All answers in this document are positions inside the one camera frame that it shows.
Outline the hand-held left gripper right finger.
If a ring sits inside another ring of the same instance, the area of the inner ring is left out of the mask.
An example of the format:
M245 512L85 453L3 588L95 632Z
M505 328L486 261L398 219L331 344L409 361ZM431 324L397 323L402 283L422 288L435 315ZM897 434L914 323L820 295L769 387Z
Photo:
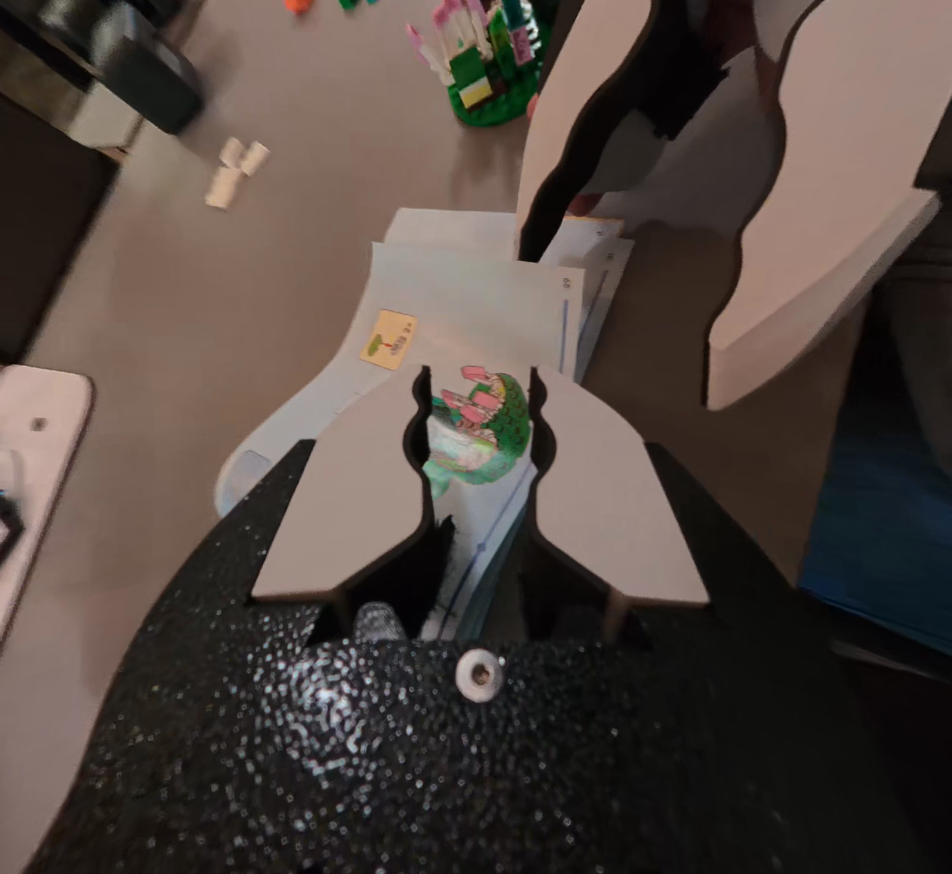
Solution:
M530 374L527 635L566 620L618 640L631 609L701 609L709 593L644 439L562 373Z

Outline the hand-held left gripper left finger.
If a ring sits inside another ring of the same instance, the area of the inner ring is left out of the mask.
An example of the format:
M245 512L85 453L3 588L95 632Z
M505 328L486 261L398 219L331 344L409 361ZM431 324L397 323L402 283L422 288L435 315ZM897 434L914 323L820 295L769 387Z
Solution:
M386 603L421 630L437 597L427 420L431 371L405 367L315 439L251 590L260 605L317 603L350 630Z

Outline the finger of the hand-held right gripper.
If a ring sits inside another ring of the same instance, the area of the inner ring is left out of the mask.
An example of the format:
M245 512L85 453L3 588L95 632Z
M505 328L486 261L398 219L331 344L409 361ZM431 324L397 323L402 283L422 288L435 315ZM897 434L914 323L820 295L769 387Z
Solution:
M720 411L796 363L929 224L917 186L950 106L950 0L813 0L784 38L778 172L708 333Z
M516 258L540 261L580 195L640 184L726 77L688 0L562 0L523 154Z

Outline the lego instruction booklet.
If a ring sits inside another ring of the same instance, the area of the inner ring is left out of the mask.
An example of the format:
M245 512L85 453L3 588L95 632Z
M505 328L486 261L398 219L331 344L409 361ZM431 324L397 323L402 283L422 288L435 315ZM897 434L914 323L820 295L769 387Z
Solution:
M425 466L438 521L455 527L422 639L474 635L514 541L536 468L530 368L579 383L634 246L616 219L567 217L541 263L511 258L514 214L399 209L327 367L232 452L214 502L228 514L300 439L315 439L394 372L386 332L415 320L408 364L431 370Z

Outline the green lego flower model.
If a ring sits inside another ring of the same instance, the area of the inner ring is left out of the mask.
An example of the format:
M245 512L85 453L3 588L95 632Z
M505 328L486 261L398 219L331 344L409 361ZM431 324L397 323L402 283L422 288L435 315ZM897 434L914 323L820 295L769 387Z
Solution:
M408 24L407 36L457 119L498 127L525 116L539 94L561 1L439 0L430 34Z

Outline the blue cloth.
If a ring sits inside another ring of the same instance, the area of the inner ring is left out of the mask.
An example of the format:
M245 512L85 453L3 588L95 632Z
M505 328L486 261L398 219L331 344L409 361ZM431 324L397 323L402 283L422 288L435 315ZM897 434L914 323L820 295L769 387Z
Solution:
M888 333L864 331L857 347L799 583L950 656L950 477L926 444Z

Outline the white desk lamp wooden head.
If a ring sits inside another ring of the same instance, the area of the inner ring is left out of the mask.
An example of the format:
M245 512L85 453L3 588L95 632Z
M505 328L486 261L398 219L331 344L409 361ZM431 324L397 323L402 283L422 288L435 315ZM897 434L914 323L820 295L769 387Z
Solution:
M93 406L88 376L25 365L1 372L1 641L8 633Z

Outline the black equipment case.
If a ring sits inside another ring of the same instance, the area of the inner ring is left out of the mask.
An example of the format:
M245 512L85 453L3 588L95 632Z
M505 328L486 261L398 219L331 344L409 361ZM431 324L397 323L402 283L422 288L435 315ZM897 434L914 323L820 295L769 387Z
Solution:
M29 350L118 165L1 96L1 362Z

